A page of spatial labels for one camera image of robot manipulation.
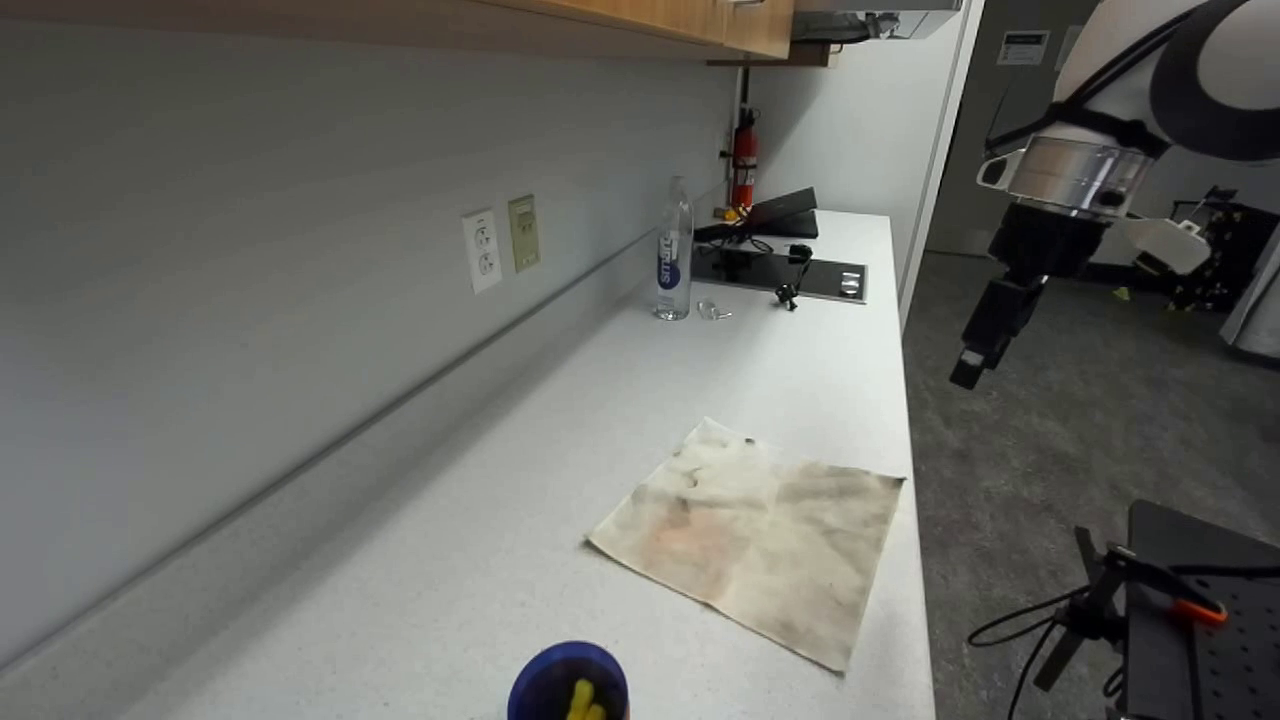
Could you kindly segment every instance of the cloth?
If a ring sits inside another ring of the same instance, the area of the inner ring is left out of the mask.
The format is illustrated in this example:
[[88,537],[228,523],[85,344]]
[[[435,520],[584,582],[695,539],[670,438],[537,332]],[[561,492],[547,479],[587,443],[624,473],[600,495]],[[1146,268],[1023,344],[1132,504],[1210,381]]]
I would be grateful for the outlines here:
[[898,492],[704,420],[587,543],[845,675]]

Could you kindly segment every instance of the outlet cover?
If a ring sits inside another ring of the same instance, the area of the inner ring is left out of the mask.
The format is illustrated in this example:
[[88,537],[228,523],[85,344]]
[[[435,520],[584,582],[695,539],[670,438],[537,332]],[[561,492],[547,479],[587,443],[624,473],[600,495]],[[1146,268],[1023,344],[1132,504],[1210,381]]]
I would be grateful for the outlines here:
[[537,240],[537,200],[532,196],[515,196],[508,202],[508,227],[514,227],[515,272],[527,272],[532,265],[546,258],[546,248]]
[[498,248],[498,216],[494,207],[469,210],[464,216],[464,245],[469,245],[469,265],[471,265],[471,289],[476,296],[488,290],[494,283],[504,279],[504,258]]

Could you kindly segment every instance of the yellow object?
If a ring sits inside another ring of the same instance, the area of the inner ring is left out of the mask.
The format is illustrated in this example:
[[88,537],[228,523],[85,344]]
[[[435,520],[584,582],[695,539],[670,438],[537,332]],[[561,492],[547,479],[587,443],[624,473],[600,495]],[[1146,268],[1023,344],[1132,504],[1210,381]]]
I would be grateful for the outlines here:
[[597,704],[597,683],[591,678],[577,678],[574,683],[574,701],[567,701],[567,716],[566,720],[607,720],[603,704]]

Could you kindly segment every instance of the upper cabinet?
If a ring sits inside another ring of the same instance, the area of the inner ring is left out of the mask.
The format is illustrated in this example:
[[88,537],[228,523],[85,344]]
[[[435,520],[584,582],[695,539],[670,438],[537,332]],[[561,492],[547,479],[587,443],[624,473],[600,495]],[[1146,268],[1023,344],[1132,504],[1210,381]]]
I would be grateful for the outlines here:
[[546,54],[788,54],[795,0],[0,0],[0,21]]

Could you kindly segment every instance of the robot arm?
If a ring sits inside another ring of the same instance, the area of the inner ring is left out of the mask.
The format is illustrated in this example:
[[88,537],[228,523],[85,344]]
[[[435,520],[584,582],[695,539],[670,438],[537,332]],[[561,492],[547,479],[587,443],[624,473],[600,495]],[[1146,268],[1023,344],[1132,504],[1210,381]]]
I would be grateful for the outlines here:
[[998,134],[982,166],[984,189],[1013,196],[993,240],[1009,272],[965,329],[955,384],[1000,364],[1049,279],[1087,265],[1165,147],[1280,155],[1277,34],[1280,0],[1106,0],[1092,12],[1043,119]]

